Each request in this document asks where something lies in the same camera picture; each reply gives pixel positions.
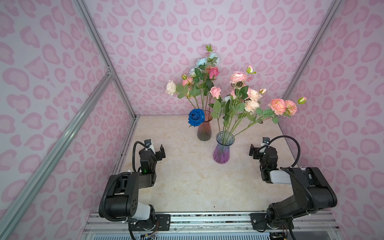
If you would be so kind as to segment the purple glass vase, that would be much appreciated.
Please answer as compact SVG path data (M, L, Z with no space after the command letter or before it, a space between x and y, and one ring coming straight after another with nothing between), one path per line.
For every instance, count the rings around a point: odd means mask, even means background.
M235 143L235 137L230 132L221 131L216 135L217 146L213 153L214 161L225 164L230 159L230 147Z

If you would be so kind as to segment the peach spray rose stem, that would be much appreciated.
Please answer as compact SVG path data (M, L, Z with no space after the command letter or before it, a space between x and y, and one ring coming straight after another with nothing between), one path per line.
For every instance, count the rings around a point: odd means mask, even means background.
M263 95L266 94L266 92L267 89L260 89L258 91L248 89L248 96L242 101L242 103L245 104L245 107L238 114L236 114L236 121L230 130L231 134L237 136L252 127L253 125L255 125L256 123L260 123L262 121L263 113L258 114L257 109L261 109L260 99L263 97ZM249 124L243 130L235 134L235 130L238 128L238 126L244 119L249 120Z

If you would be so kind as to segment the red grey glass vase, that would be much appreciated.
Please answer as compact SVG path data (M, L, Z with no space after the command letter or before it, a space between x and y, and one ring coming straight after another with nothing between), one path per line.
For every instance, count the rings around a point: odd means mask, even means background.
M212 137L212 128L211 128L211 120L212 120L211 112L205 111L205 121L199 126L197 137L200 141L208 141Z

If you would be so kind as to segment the dark blue rose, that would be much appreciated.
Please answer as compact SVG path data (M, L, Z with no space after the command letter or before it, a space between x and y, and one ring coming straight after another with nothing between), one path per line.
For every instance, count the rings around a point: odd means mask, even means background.
M189 113L188 123L191 127L198 127L205 121L205 111L202 109L193 109Z

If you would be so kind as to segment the cream white rose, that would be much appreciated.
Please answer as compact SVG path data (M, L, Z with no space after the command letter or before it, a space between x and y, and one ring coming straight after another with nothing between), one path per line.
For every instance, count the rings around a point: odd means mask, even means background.
M169 80L166 85L166 94L170 96L175 95L176 97L178 97L178 99L186 98L188 102L193 106L193 108L196 108L195 104L193 104L191 101L188 86L183 86L182 84L175 84L174 81Z

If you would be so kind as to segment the pale blue white rose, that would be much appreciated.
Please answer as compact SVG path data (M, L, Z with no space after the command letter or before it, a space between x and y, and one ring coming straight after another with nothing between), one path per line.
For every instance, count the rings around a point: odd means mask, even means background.
M190 76L195 77L196 76L195 68L190 69L189 74L190 74Z

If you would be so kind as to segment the small magenta rose bud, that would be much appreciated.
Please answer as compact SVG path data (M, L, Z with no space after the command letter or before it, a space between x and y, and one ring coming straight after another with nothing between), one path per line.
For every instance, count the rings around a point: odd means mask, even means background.
M210 89L214 87L213 81L216 79L219 73L220 72L217 67L210 67L208 70L209 79L206 82L207 88L208 88L208 99L207 99L208 108L210 107L211 98L212 98L210 94Z

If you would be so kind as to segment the red pink rose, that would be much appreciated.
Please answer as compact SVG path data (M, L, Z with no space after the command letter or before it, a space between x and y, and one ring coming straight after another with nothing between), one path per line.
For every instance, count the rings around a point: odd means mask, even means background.
M232 91L231 91L231 96L232 96L232 98L233 98L234 100L237 98L236 93L235 93L235 90L232 90Z

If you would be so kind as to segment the small pink spray rose stem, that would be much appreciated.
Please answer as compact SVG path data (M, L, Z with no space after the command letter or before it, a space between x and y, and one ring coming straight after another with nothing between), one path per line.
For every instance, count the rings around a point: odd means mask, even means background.
M225 98L225 115L223 119L224 129L226 132L230 132L232 126L236 121L236 114L238 114L245 107L245 104L242 103L242 101L248 96L247 91L249 89L249 86L247 85L247 81L252 78L252 74L254 73L255 72L253 71L253 67L248 66L245 73L235 71L230 76L230 84L232 90L235 90L237 98L234 100L231 94Z

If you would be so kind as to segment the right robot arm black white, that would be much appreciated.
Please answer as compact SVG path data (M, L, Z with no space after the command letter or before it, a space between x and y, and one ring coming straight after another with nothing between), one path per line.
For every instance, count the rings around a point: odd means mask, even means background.
M264 217L250 214L254 230L292 229L294 219L337 205L337 196L319 168L278 168L277 150L266 144L259 148L251 145L249 155L260 161L264 182L286 184L293 189L292 196L270 204Z

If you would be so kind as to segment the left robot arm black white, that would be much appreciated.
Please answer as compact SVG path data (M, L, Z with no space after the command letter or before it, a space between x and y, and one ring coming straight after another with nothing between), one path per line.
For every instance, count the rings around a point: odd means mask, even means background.
M122 172L111 175L99 205L99 216L110 222L126 222L144 231L158 227L156 212L152 205L139 202L139 190L155 185L158 161L166 157L163 146L153 152L150 148L139 151L141 169L139 172Z

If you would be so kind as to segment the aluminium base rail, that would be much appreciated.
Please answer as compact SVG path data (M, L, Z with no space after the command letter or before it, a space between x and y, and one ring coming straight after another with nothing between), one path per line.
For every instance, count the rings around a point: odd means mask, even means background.
M148 232L128 223L108 222L91 214L82 240L342 240L343 234L330 211L293 219L293 229L271 229L265 212L159 213L159 229Z

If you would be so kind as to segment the diagonal aluminium frame bar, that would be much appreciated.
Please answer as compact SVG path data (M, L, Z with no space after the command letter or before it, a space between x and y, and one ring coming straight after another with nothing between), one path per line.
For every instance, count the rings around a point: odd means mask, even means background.
M33 203L34 199L51 175L54 168L57 166L58 162L64 156L68 147L82 128L83 124L93 111L113 78L114 73L112 72L108 72L104 76L103 80L85 101L59 140L54 144L49 153L43 159L43 162L40 164L38 169L22 188L18 197L12 202L8 210L5 212L3 218L1 219L2 240L7 240L14 232L15 228L23 218L30 205Z

